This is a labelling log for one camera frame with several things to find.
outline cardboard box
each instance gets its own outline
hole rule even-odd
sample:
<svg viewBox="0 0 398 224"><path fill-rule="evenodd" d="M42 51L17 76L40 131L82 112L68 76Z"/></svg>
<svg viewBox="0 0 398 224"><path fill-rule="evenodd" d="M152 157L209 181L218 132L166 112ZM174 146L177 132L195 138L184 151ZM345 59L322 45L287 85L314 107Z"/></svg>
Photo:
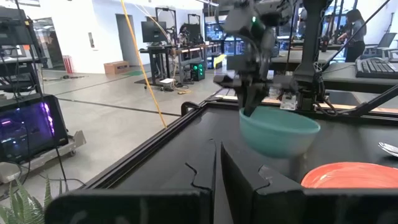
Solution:
<svg viewBox="0 0 398 224"><path fill-rule="evenodd" d="M131 71L129 62L127 61L105 63L104 68L107 75L117 75Z"/></svg>

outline keyboard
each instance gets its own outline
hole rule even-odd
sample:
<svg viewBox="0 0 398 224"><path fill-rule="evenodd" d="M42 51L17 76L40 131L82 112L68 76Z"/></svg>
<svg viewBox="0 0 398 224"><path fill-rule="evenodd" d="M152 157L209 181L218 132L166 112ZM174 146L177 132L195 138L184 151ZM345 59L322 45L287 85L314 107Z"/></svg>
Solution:
<svg viewBox="0 0 398 224"><path fill-rule="evenodd" d="M356 77L398 79L398 69L381 58L357 59Z"/></svg>

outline monitor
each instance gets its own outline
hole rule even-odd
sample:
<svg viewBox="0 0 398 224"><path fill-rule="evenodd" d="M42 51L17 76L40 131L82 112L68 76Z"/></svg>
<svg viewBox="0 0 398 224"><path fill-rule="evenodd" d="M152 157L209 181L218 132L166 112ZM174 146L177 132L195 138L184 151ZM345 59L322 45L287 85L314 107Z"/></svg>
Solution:
<svg viewBox="0 0 398 224"><path fill-rule="evenodd" d="M200 41L200 25L199 24L184 24L189 31L189 41L190 42L198 42Z"/></svg>
<svg viewBox="0 0 398 224"><path fill-rule="evenodd" d="M0 45L33 44L27 26L25 12L18 9L0 7Z"/></svg>
<svg viewBox="0 0 398 224"><path fill-rule="evenodd" d="M387 33L384 34L383 38L381 39L378 47L390 47L392 41L396 37L397 33Z"/></svg>
<svg viewBox="0 0 398 224"><path fill-rule="evenodd" d="M158 23L164 30L166 30L166 22ZM144 43L167 41L167 38L154 21L141 22L141 27Z"/></svg>

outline computer tower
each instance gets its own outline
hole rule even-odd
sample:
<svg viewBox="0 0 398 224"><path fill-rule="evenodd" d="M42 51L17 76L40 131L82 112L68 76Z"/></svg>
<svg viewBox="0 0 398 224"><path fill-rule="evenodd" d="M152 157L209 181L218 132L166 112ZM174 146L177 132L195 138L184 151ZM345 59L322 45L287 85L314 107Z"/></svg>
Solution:
<svg viewBox="0 0 398 224"><path fill-rule="evenodd" d="M68 144L58 99L36 93L0 101L0 162L22 162Z"/></svg>
<svg viewBox="0 0 398 224"><path fill-rule="evenodd" d="M190 68L193 81L205 79L205 63L203 61L199 63L191 63Z"/></svg>

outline teal bowl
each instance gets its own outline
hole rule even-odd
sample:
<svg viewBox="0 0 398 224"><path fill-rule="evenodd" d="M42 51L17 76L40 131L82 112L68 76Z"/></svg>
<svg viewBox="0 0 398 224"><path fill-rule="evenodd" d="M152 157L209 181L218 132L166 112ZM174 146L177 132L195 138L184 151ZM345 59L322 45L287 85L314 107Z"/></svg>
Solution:
<svg viewBox="0 0 398 224"><path fill-rule="evenodd" d="M239 112L242 136L255 151L269 157L286 158L305 153L320 125L307 117L266 106L258 106L250 117Z"/></svg>

